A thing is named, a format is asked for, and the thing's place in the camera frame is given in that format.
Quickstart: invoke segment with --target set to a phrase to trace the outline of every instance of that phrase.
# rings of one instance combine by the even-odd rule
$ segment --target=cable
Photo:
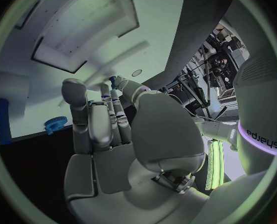
[[[220,123],[220,121],[216,121],[216,120],[214,120],[214,119],[212,119],[212,118],[208,118],[208,117],[204,117],[204,116],[198,116],[198,115],[196,115],[196,114],[193,114],[192,112],[190,112],[190,111],[184,106],[184,104],[182,103],[181,99],[179,99],[176,95],[168,94],[168,96],[175,96],[175,97],[180,101],[180,103],[182,104],[182,107],[185,108],[186,111],[188,111],[192,116],[199,117],[199,118],[204,118],[204,119],[211,120],[211,121],[213,121],[213,122]]]

